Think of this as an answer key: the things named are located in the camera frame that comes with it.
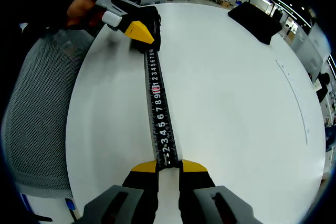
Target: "gray mesh fabric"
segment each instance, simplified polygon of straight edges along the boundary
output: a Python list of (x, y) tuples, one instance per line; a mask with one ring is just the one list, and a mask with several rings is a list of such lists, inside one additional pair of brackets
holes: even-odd
[(65, 135), (76, 77), (93, 42), (83, 30), (40, 39), (22, 66), (2, 124), (6, 163), (21, 193), (71, 197)]

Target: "white round table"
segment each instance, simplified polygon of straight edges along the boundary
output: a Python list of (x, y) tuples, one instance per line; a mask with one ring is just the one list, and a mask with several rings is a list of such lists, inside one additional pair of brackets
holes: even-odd
[[(324, 126), (302, 64), (279, 35), (269, 46), (227, 10), (161, 4), (159, 52), (179, 158), (250, 204), (262, 223), (298, 223), (323, 173)], [(66, 155), (80, 213), (132, 167), (154, 159), (143, 55), (106, 26), (80, 69)], [(155, 223), (182, 223), (178, 170), (160, 172)]]

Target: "robotic hand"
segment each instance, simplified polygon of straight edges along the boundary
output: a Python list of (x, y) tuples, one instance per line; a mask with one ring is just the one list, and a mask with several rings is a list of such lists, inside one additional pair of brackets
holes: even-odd
[(149, 48), (160, 50), (161, 18), (154, 6), (140, 7), (128, 0), (97, 0), (96, 5), (106, 9), (102, 21), (112, 30), (121, 30), (137, 40), (141, 52)]

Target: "measuring tape blade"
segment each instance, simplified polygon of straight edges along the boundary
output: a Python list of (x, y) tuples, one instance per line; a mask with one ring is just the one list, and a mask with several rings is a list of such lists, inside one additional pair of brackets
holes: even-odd
[(144, 59), (148, 111), (157, 165), (159, 170), (178, 167), (179, 159), (157, 51), (146, 50)]

